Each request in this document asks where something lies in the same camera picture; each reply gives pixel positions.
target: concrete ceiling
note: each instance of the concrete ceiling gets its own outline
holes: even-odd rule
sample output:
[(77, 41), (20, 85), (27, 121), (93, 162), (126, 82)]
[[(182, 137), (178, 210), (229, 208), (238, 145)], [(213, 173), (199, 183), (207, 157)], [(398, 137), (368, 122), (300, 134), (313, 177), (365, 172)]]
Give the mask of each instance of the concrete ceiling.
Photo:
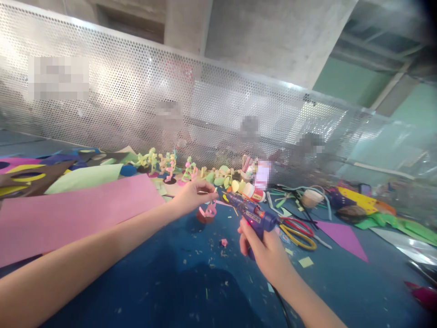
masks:
[(417, 0), (360, 0), (332, 56), (366, 68), (437, 82), (436, 36)]

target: hand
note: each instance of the hand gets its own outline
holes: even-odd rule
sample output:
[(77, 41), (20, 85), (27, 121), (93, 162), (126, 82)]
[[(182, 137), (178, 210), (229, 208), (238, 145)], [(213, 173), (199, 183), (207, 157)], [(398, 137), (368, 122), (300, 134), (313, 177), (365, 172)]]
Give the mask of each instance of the hand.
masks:
[(264, 238), (261, 241), (245, 219), (241, 219), (238, 232), (241, 234), (241, 253), (247, 256), (250, 245), (255, 254), (256, 264), (263, 275), (279, 292), (284, 291), (290, 280), (298, 273), (291, 265), (276, 232), (264, 231)]
[[(198, 191), (207, 192), (207, 194), (198, 195)], [(215, 187), (205, 180), (188, 182), (182, 190), (170, 201), (177, 211), (178, 216), (183, 216), (198, 208), (200, 204), (215, 200), (219, 197), (215, 192)]]

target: scissors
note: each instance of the scissors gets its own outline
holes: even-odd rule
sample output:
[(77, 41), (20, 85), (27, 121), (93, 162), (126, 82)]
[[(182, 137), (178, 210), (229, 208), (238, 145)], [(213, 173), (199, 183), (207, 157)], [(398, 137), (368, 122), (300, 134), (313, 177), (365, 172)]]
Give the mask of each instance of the scissors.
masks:
[[(309, 251), (313, 251), (317, 248), (316, 243), (312, 240), (312, 238), (316, 239), (323, 246), (332, 249), (330, 245), (322, 241), (318, 236), (314, 234), (314, 232), (303, 222), (287, 217), (280, 217), (279, 227), (281, 230), (290, 238), (290, 240), (295, 243), (297, 246), (305, 248)], [(296, 235), (301, 240), (304, 240), (307, 244), (302, 243), (297, 240), (293, 235)]]

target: finger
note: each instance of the finger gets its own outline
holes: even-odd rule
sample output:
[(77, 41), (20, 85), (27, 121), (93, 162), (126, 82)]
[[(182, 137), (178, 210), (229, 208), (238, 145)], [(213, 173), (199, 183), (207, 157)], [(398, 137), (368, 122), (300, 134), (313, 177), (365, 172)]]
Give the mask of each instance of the finger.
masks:
[(240, 220), (240, 227), (243, 230), (243, 234), (246, 235), (246, 238), (250, 244), (250, 247), (254, 250), (254, 254), (261, 253), (265, 251), (265, 246), (261, 240), (259, 240), (258, 236), (255, 233), (255, 230), (249, 225), (249, 223), (245, 219)]
[(199, 195), (199, 199), (202, 203), (206, 203), (212, 200), (216, 200), (219, 197), (217, 193), (210, 193), (210, 194), (204, 194)]
[(244, 234), (241, 234), (240, 236), (240, 250), (241, 250), (241, 254), (243, 254), (244, 256), (247, 256), (248, 254), (248, 247), (247, 247), (247, 238)]
[(213, 193), (215, 191), (215, 187), (206, 180), (196, 180), (194, 185), (196, 186), (196, 190), (205, 189), (205, 191), (208, 191), (210, 193)]

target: hot glue gun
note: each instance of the hot glue gun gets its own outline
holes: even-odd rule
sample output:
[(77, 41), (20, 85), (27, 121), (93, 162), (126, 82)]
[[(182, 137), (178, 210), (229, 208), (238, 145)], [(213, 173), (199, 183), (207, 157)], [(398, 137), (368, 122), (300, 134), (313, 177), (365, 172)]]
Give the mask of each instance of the hot glue gun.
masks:
[[(274, 229), (274, 226), (278, 222), (278, 217), (270, 212), (264, 212), (260, 206), (246, 198), (243, 198), (239, 194), (228, 192), (226, 197), (233, 207), (240, 212), (250, 226), (255, 230), (256, 235), (262, 241), (264, 230), (269, 232)], [(255, 260), (254, 251), (249, 248), (249, 257)]]

